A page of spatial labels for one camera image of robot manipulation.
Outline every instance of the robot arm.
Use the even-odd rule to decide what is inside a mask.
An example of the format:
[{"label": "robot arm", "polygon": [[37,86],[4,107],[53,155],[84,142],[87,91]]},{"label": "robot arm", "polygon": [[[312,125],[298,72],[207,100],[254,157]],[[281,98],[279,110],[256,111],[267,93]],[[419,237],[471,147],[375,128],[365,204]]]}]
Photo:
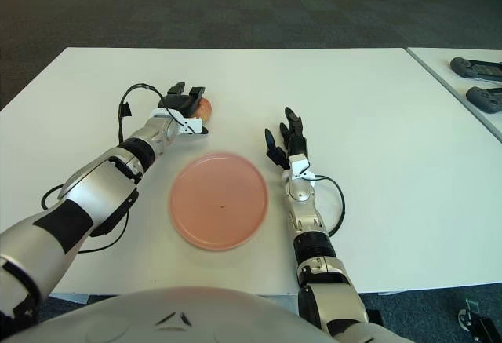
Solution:
[{"label": "robot arm", "polygon": [[287,154],[275,145],[268,129],[265,140],[267,156],[284,169],[284,202],[298,264],[300,317],[340,341],[400,341],[401,338],[383,327],[368,323],[364,304],[344,264],[336,257],[329,231],[315,208],[314,186],[318,178],[309,170],[301,118],[290,108],[286,108],[286,118],[289,128],[281,123],[280,130]]},{"label": "robot arm", "polygon": [[207,133],[201,119],[153,110],[146,125],[73,174],[58,202],[0,236],[2,335],[30,326],[87,237],[105,235],[138,198],[136,185],[177,135]]}]

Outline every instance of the robot forearm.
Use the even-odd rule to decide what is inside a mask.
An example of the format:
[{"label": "robot forearm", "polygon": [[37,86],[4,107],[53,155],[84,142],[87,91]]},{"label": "robot forearm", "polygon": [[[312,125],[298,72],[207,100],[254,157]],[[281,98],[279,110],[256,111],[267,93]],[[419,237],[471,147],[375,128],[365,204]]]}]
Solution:
[{"label": "robot forearm", "polygon": [[[21,327],[32,322],[36,306],[58,284],[85,239],[105,235],[115,227],[136,201],[136,185],[143,174],[185,132],[165,109],[156,109],[152,115],[118,147],[73,174],[54,206],[0,235],[2,329],[13,320]],[[202,124],[195,123],[191,128],[201,132]]]}]

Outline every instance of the black object on floor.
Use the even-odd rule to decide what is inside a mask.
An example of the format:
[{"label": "black object on floor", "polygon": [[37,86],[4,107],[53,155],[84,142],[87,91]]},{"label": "black object on floor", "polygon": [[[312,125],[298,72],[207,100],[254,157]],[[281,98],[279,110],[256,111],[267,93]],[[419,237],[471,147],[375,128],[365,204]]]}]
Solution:
[{"label": "black object on floor", "polygon": [[467,91],[466,97],[471,104],[485,113],[502,111],[502,88],[482,89],[473,86]]}]

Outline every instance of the black cable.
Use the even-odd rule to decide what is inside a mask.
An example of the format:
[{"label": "black cable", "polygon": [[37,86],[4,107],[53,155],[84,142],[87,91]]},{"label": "black cable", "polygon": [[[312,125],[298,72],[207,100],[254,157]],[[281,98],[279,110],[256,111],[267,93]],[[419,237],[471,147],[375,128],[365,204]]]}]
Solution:
[{"label": "black cable", "polygon": [[80,250],[78,253],[79,254],[87,254],[87,253],[95,253],[97,251],[101,251],[101,250],[105,250],[113,245],[115,245],[121,238],[122,236],[124,235],[124,233],[126,233],[126,228],[127,228],[127,223],[129,222],[129,211],[127,211],[127,214],[125,216],[125,224],[124,224],[124,228],[122,228],[122,232],[120,232],[120,235],[115,239],[115,241],[113,243],[109,243],[108,245],[106,246],[102,246],[102,247],[98,247],[96,249],[90,249],[90,250]]},{"label": "black cable", "polygon": [[[42,205],[42,209],[44,210],[47,210],[48,209],[48,206],[47,204],[45,204],[45,201],[47,200],[47,198],[49,198],[49,195],[51,195],[53,192],[55,192],[56,190],[59,190],[60,188],[62,188],[64,186],[64,184],[58,184],[57,186],[51,188],[50,190],[48,190],[44,196],[42,197],[42,200],[40,201],[40,204]],[[96,251],[101,251],[101,250],[105,250],[107,248],[109,248],[110,246],[113,246],[115,245],[119,240],[120,238],[124,235],[124,233],[126,232],[126,228],[127,228],[127,223],[129,222],[129,211],[127,211],[127,215],[125,216],[125,224],[124,224],[124,228],[122,229],[122,232],[120,233],[120,235],[117,237],[117,239],[113,242],[113,243],[110,243],[106,246],[102,246],[102,247],[97,247],[96,249],[90,249],[90,250],[80,250],[78,253],[79,254],[86,254],[86,253],[94,253]]]},{"label": "black cable", "polygon": [[[138,84],[134,84],[133,86],[130,86],[126,90],[126,92],[122,96],[122,99],[120,100],[120,103],[118,104],[118,142],[119,143],[122,143],[124,141],[124,134],[122,132],[122,118],[124,118],[122,116],[122,105],[124,104],[124,101],[126,100],[127,95],[129,93],[131,93],[133,90],[138,89],[138,88],[148,89],[148,90],[151,90],[154,93],[157,93],[157,95],[160,97],[160,101],[162,102],[162,105],[164,105],[164,108],[167,110],[167,112],[169,113],[169,115],[171,116],[171,118],[174,119],[174,122],[176,122],[180,126],[184,126],[183,123],[181,123],[180,121],[178,121],[174,117],[174,115],[171,114],[171,111],[167,108],[166,98],[163,95],[161,95],[161,93],[157,90],[157,88],[155,88],[154,86],[150,86],[148,84],[144,84],[144,83],[141,82],[141,83],[138,83]],[[190,129],[190,131],[192,133],[195,133],[195,131],[190,126],[188,128]]]},{"label": "black cable", "polygon": [[334,184],[336,186],[336,189],[340,193],[340,199],[342,201],[342,212],[340,214],[340,217],[338,218],[338,222],[335,224],[335,226],[333,227],[333,229],[331,229],[328,232],[329,237],[332,237],[335,233],[338,232],[338,230],[342,226],[342,223],[344,222],[344,217],[345,217],[345,198],[344,198],[344,193],[342,192],[342,189],[340,188],[340,186],[338,185],[338,183],[334,179],[332,179],[330,177],[327,177],[327,176],[323,176],[321,174],[315,174],[314,177],[315,178],[303,178],[303,179],[306,180],[306,181],[323,181],[323,180],[328,180],[329,182],[331,182],[332,184]]},{"label": "black cable", "polygon": [[47,200],[47,198],[49,198],[49,195],[51,195],[53,192],[55,192],[56,190],[59,190],[60,188],[62,188],[64,186],[64,184],[58,184],[57,186],[54,186],[53,188],[51,188],[49,191],[47,191],[44,196],[42,197],[42,199],[40,200],[40,204],[42,205],[42,208],[44,210],[47,210],[48,209],[48,206],[45,204],[45,201]]}]

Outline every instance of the white bracket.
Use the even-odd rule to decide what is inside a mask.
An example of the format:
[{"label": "white bracket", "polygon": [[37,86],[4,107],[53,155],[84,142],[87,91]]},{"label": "white bracket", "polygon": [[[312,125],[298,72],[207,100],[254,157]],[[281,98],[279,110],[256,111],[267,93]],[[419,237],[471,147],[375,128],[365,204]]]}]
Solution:
[{"label": "white bracket", "polygon": [[200,118],[185,118],[183,115],[174,109],[156,108],[151,111],[150,117],[171,117],[178,121],[178,135],[182,133],[201,133],[202,119]]},{"label": "white bracket", "polygon": [[289,178],[291,180],[296,180],[298,178],[315,178],[315,174],[310,171],[310,162],[307,157],[303,154],[293,155],[288,157],[289,161]]}]

